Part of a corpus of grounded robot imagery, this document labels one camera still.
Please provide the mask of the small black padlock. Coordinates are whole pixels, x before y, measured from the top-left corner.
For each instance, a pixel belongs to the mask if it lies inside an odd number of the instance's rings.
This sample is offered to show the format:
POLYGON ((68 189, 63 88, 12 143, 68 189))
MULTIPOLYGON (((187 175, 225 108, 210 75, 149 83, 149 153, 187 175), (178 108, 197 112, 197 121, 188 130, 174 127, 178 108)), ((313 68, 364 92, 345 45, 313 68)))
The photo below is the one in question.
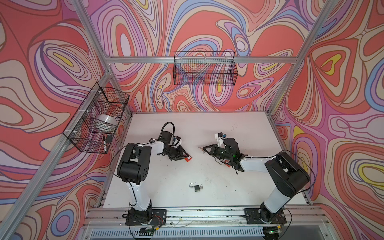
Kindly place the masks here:
POLYGON ((195 183, 190 183, 189 187, 194 189, 195 192, 200 192, 204 188, 203 185, 197 185, 195 183))

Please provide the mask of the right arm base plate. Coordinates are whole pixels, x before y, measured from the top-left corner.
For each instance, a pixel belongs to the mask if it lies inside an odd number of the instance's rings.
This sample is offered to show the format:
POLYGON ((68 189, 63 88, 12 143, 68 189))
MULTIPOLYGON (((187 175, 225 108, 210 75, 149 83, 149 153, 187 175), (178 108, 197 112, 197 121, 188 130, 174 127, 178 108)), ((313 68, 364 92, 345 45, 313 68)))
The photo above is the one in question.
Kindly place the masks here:
POLYGON ((246 219, 249 225, 285 225, 287 223, 283 209, 276 213, 271 213, 265 208, 245 208, 244 213, 240 217, 246 219))

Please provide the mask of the white tape roll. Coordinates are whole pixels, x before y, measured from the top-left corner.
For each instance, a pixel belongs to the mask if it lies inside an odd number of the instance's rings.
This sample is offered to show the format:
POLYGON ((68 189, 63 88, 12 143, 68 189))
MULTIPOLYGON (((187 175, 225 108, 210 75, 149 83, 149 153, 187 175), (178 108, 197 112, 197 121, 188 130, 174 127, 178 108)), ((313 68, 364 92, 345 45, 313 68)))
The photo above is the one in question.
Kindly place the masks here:
POLYGON ((100 114, 96 117, 97 127, 106 127, 106 126, 112 127, 117 125, 118 125, 118 121, 110 115, 100 114))

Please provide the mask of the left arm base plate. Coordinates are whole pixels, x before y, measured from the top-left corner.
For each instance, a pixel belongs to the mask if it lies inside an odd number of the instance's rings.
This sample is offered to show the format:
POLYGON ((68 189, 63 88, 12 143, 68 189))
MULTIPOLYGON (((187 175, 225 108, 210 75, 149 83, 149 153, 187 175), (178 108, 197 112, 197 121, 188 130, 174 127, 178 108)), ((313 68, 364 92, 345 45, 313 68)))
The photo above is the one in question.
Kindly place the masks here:
POLYGON ((123 214, 122 218, 126 220, 127 226, 152 226, 159 227, 166 224, 167 210, 154 209, 147 211, 129 210, 123 214))

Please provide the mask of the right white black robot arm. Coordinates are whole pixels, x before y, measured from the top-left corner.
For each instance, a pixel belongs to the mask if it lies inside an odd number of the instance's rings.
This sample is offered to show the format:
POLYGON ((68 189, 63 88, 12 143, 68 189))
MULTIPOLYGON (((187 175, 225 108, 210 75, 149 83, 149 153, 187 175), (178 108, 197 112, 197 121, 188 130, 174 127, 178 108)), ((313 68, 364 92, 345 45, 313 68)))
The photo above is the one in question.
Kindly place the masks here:
POLYGON ((271 223, 286 203, 310 182, 309 174, 284 151, 271 157, 252 157, 240 151, 234 138, 219 139, 218 142, 220 146, 213 144, 201 149, 237 173, 265 172, 271 176, 276 187, 258 210, 264 223, 271 223))

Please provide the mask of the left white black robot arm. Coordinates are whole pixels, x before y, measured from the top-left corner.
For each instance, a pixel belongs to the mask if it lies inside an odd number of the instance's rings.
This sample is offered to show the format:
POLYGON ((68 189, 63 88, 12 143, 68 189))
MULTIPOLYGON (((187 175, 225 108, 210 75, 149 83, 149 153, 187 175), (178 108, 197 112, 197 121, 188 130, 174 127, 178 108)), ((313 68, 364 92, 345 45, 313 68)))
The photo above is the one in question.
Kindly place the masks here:
POLYGON ((175 124, 166 122, 156 139, 147 143, 128 143, 123 147, 123 155, 116 168, 115 175, 128 185, 134 198, 131 205, 133 216, 149 221, 153 217, 152 201, 141 187, 147 178, 152 156, 166 156, 170 161, 185 160, 192 157, 181 146, 182 139, 175 135, 175 124))

